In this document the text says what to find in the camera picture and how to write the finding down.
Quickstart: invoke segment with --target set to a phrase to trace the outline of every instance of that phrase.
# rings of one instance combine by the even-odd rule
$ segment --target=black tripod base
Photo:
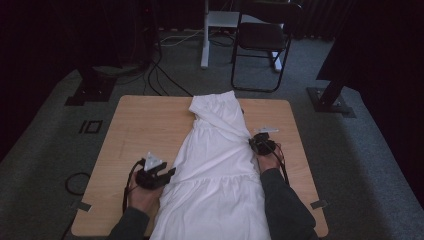
[[[346,105],[342,96],[339,95],[334,103],[327,105],[320,101],[324,88],[306,88],[306,90],[316,112],[341,113],[345,118],[356,118],[353,109]]]
[[[99,77],[97,87],[86,87],[84,80],[74,96],[68,97],[65,106],[83,106],[85,102],[108,102],[116,83],[116,78]]]

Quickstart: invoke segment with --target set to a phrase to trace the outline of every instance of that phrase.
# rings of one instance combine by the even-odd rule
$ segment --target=human hand
[[[282,159],[283,154],[281,152],[281,143],[276,143],[276,145],[277,147],[275,148],[274,153],[280,159]],[[280,168],[279,160],[273,153],[270,153],[268,155],[256,155],[256,158],[258,159],[259,170],[261,174],[271,168],[277,168],[277,169]]]
[[[144,189],[137,185],[135,181],[136,175],[137,172],[134,172],[131,176],[131,182],[129,186],[130,190],[128,193],[128,206],[148,213],[153,204],[159,199],[164,187],[160,187],[155,190]]]

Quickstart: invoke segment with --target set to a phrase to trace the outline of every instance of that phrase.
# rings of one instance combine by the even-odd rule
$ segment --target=dark wall
[[[69,72],[148,59],[145,2],[1,0],[0,161]]]
[[[422,205],[423,12],[419,0],[358,1],[317,77],[360,92]]]

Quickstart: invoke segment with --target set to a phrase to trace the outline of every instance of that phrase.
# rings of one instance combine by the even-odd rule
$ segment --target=gray carpet
[[[230,43],[223,37],[213,40]],[[423,209],[360,95],[348,88],[342,91],[356,118],[317,113],[313,109],[306,88],[328,84],[316,81],[315,77],[331,45],[321,40],[294,41],[278,91],[236,91],[236,96],[286,99],[291,103],[318,194],[330,203],[324,208],[330,231],[325,239],[424,239]],[[201,47],[199,38],[172,47],[163,46],[159,66],[193,95],[232,90],[231,48],[211,45],[209,68],[202,70]],[[98,69],[109,74],[122,71]],[[257,72],[260,75],[253,76],[252,70],[249,79],[268,84],[264,80],[268,76],[277,78],[266,64]],[[76,213],[75,206],[82,197],[71,195],[65,189],[65,181],[78,172],[91,173],[121,96],[157,95],[147,84],[147,78],[148,72],[121,77],[109,102],[87,102],[84,106],[64,106],[81,81],[76,71],[57,84],[0,165],[1,240],[61,239],[63,236],[88,239],[75,237],[68,231]],[[155,71],[150,79],[159,90]],[[159,79],[169,95],[187,96],[163,74],[159,73]],[[100,120],[103,124],[97,134],[80,133],[84,121]],[[84,191],[86,184],[84,176],[70,182],[74,191]]]

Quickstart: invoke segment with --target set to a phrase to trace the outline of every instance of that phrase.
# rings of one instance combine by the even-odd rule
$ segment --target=white stand
[[[204,36],[203,51],[200,67],[207,69],[209,65],[209,27],[230,27],[236,28],[238,21],[238,12],[209,11],[209,0],[205,0],[205,19],[204,19]],[[275,62],[275,71],[281,71],[280,59]]]

